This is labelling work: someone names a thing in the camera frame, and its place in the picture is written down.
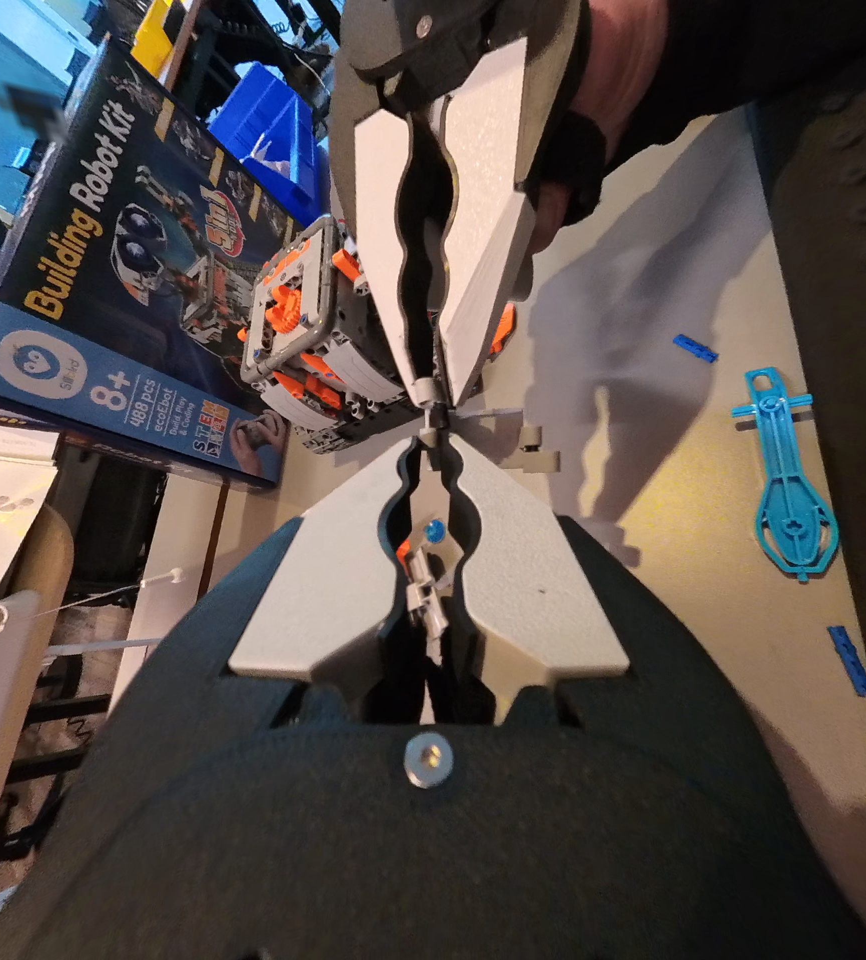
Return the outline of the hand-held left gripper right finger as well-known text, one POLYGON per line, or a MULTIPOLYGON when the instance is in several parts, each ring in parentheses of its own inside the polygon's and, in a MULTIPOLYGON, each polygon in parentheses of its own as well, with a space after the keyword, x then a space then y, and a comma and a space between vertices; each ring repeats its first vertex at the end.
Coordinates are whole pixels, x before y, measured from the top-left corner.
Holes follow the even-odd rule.
POLYGON ((438 442, 448 529, 461 550, 442 646, 446 675, 494 699, 630 668, 550 507, 459 438, 438 442))

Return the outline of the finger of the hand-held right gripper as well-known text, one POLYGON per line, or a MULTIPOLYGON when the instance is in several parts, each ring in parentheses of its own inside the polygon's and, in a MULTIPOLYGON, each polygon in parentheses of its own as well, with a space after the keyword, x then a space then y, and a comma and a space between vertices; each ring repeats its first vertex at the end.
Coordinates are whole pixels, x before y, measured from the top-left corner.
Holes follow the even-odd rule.
POLYGON ((522 37, 485 54, 430 108, 434 158, 446 164, 451 187, 445 226, 430 228, 430 306, 449 406, 469 396, 535 222, 515 176, 527 44, 522 37))
POLYGON ((432 361, 432 349, 410 345, 410 334, 421 326, 412 326, 404 303, 408 254, 399 211, 411 159, 409 124, 379 108, 355 126, 354 147, 355 235, 370 293, 408 396, 412 401, 434 401, 434 376, 421 371, 422 361, 432 361))

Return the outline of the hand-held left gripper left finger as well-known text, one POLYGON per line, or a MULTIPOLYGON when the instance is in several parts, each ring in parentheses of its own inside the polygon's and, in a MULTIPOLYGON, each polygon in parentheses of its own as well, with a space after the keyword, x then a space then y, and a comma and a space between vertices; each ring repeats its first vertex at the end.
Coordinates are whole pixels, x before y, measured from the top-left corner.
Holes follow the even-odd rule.
POLYGON ((409 498, 418 439, 403 438, 299 518, 227 665, 241 677, 331 685, 346 699, 383 673, 381 632, 404 575, 386 523, 409 498))

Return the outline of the grey axle connector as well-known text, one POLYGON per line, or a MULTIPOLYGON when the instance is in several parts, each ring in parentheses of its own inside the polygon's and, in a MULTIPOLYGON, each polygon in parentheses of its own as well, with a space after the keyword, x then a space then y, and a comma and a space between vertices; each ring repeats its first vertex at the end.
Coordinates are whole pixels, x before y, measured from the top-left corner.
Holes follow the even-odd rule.
POLYGON ((519 446, 524 412, 515 407, 487 407, 485 376, 474 381, 470 397, 459 408, 444 401, 424 404, 423 426, 417 436, 426 450, 439 449, 447 439, 461 439, 487 458, 503 459, 519 446))

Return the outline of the person's right hand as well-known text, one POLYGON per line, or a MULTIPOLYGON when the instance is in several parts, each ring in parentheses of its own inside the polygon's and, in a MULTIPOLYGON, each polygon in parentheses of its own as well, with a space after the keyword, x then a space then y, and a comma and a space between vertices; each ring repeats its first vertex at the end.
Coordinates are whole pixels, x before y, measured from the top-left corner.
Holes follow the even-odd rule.
POLYGON ((591 121, 605 139, 610 162, 645 96, 664 50, 665 1, 588 1, 588 53, 570 102, 572 113, 591 121))

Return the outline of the small grey orange brick assembly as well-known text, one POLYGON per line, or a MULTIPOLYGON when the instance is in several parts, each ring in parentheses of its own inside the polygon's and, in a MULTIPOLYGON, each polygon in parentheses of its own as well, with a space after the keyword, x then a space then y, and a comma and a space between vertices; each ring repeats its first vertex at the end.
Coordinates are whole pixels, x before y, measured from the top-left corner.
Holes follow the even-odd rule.
POLYGON ((426 655, 443 665, 445 642, 450 640, 451 581, 440 558, 405 539, 396 551, 406 575, 406 613, 410 626, 425 636, 426 655))

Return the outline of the blue storage bin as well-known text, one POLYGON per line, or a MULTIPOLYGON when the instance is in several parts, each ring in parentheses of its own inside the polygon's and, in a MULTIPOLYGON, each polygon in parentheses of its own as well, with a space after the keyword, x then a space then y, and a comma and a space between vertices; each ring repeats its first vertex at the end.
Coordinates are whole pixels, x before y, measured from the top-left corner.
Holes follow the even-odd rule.
POLYGON ((306 229, 325 213, 326 155, 313 113, 271 67, 252 64, 208 124, 210 134, 306 229))

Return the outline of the large grey tracked brick vehicle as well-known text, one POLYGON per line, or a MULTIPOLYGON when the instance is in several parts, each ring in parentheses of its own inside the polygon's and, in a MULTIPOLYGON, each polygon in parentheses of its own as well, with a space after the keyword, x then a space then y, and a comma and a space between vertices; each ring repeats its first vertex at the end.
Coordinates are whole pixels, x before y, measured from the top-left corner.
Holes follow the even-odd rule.
POLYGON ((325 214, 260 271, 241 378, 317 454, 417 421, 346 224, 325 214))

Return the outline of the light blue paddle piece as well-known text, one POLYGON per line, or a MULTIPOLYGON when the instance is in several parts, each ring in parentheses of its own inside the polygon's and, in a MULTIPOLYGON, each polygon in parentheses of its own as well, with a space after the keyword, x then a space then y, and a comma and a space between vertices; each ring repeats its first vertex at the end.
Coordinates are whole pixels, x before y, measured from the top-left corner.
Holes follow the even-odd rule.
POLYGON ((772 366, 745 373, 749 402, 731 410, 751 419, 759 440, 764 486, 754 519, 756 539, 784 574, 807 584, 831 566, 840 546, 834 512, 803 469, 794 414, 812 406, 809 393, 789 395, 772 366))

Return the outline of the yellow storage bin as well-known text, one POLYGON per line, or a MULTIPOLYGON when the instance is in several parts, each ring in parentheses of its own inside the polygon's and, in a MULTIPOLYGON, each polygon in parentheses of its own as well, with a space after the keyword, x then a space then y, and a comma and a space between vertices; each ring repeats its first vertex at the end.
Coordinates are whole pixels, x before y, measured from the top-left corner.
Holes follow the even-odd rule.
POLYGON ((159 77, 169 65, 192 1, 152 1, 134 34, 131 55, 159 77))

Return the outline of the blue cardboard box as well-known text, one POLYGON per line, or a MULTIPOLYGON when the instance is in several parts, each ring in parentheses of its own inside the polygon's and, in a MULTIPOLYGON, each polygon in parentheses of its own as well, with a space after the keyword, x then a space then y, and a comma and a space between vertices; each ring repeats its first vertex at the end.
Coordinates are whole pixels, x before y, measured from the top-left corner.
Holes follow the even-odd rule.
POLYGON ((254 287, 305 228, 114 40, 0 254, 0 411, 273 489, 288 426, 242 378, 254 287))

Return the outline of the black dimpled foam mat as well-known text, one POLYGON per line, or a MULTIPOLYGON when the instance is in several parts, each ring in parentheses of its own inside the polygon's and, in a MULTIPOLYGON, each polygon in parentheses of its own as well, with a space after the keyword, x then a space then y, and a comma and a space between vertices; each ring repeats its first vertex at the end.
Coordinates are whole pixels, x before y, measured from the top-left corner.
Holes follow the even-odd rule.
POLYGON ((866 648, 866 57, 750 123, 866 648))

